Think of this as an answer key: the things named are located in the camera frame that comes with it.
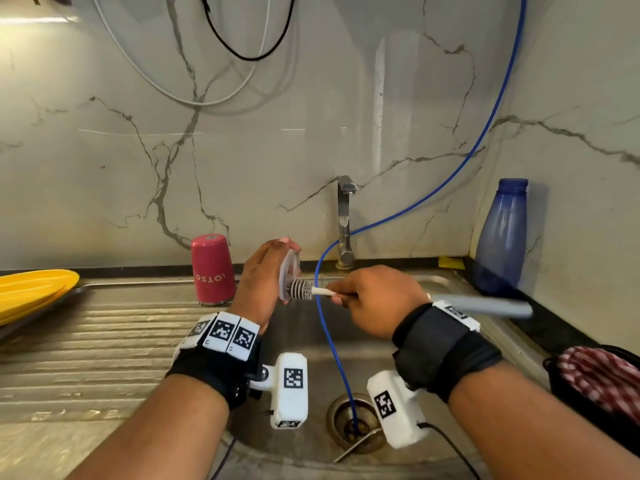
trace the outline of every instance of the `black cable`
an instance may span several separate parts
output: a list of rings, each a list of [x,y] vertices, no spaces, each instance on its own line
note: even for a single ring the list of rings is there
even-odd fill
[[[436,425],[431,424],[431,423],[427,423],[427,422],[421,422],[418,423],[418,428],[431,428],[434,431],[437,431],[446,441],[448,444],[450,444],[450,446],[453,448],[453,451],[455,451],[456,453],[458,453],[458,456],[460,457],[460,459],[462,459],[462,461],[465,462],[465,465],[467,466],[467,468],[469,469],[469,471],[471,472],[471,475],[473,475],[476,480],[482,480],[480,478],[480,475],[478,475],[478,472],[476,472],[476,469],[473,468],[473,466],[471,465],[471,463],[469,463],[469,460],[467,460],[467,458],[462,454],[462,452],[458,449],[457,446],[455,446],[455,444],[453,444],[453,441],[451,441],[449,439],[449,437],[447,435],[444,434],[444,431],[441,430],[440,428],[438,428]]]
[[[218,38],[218,40],[220,40],[220,43],[222,45],[225,46],[225,48],[231,52],[233,55],[235,55],[238,59],[247,61],[247,62],[258,62],[261,61],[263,59],[266,59],[268,56],[270,56],[274,50],[276,50],[278,48],[278,46],[280,45],[280,43],[282,42],[282,39],[284,39],[284,35],[287,34],[287,30],[289,29],[289,23],[291,21],[291,14],[293,13],[293,4],[296,0],[291,0],[291,3],[289,5],[289,14],[287,15],[287,23],[285,23],[284,25],[284,30],[282,31],[280,38],[278,39],[278,41],[274,44],[273,47],[271,47],[270,49],[267,50],[267,52],[265,52],[263,55],[258,55],[257,57],[245,57],[244,55],[240,55],[238,54],[234,49],[232,49],[229,44],[227,42],[225,42],[222,37],[220,37],[220,34],[218,33],[218,31],[216,30],[216,28],[213,26],[213,23],[211,21],[211,16],[209,15],[211,12],[211,7],[209,6],[209,3],[207,2],[207,0],[202,0],[202,4],[204,6],[204,15],[207,17],[207,22],[209,23],[209,26],[211,27],[211,30],[213,31],[213,33],[215,34],[215,36]]]
[[[260,418],[260,416],[266,416],[266,415],[271,416],[272,414],[273,414],[273,410],[263,411],[261,413],[256,414],[254,416],[254,419],[255,418]],[[224,457],[222,458],[222,461],[220,462],[220,464],[218,465],[218,468],[216,468],[216,471],[211,476],[210,480],[216,480],[216,478],[218,478],[218,475],[220,475],[220,472],[222,471],[222,468],[224,468],[227,460],[229,459],[229,455],[231,455],[231,451],[233,450],[234,446],[236,445],[236,441],[237,441],[237,438],[234,436],[234,439],[231,440],[231,443],[229,443],[229,446],[227,448],[227,452],[225,453]]]

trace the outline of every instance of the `black bag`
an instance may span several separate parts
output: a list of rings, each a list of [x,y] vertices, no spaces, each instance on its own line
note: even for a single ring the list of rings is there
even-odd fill
[[[608,345],[598,346],[598,348],[611,352],[640,369],[640,357],[628,350]],[[640,457],[640,426],[636,425],[636,423],[623,414],[615,411],[613,413],[604,411],[604,409],[588,397],[581,395],[581,393],[574,389],[560,374],[556,357],[545,359],[543,365],[549,373],[549,383],[553,395],[580,414],[580,416],[590,421],[594,426],[612,437],[631,453]]]

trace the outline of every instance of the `red cup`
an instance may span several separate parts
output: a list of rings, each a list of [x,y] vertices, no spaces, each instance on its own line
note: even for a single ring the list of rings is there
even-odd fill
[[[227,238],[206,234],[191,242],[191,265],[196,297],[201,305],[226,303],[236,294],[236,277]]]

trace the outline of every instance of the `drain strainer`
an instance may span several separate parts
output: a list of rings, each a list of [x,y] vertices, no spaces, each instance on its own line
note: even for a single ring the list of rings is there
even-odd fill
[[[358,433],[353,425],[351,404],[349,396],[346,394],[341,395],[332,402],[331,406],[329,406],[329,411],[326,412],[326,428],[329,431],[329,435],[333,441],[345,450],[354,445],[368,432],[380,428],[380,421],[376,416],[376,410],[369,401],[369,396],[355,393],[353,399],[356,403],[356,413],[358,415],[358,428],[360,430]],[[364,441],[354,450],[354,453],[372,453],[382,448],[385,444],[387,444],[387,441],[384,434],[379,433]]]

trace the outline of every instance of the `grey brush handle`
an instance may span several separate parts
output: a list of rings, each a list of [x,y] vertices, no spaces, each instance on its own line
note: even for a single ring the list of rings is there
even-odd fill
[[[533,315],[533,308],[526,301],[485,296],[459,294],[429,294],[432,301],[443,299],[455,308],[469,315],[496,315],[501,317],[526,319]]]

